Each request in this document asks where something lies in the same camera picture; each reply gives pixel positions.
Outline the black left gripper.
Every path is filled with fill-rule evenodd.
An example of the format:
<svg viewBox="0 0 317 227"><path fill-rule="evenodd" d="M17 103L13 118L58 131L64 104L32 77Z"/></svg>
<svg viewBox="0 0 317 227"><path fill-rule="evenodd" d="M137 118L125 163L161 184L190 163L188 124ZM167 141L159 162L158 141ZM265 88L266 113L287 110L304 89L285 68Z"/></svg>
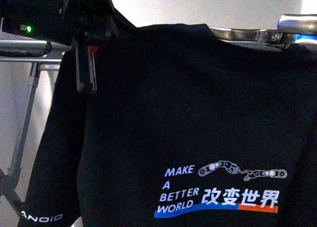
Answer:
<svg viewBox="0 0 317 227"><path fill-rule="evenodd" d="M3 32L69 46L78 29L83 0L0 0ZM74 39L79 93L97 91L94 47Z"/></svg>

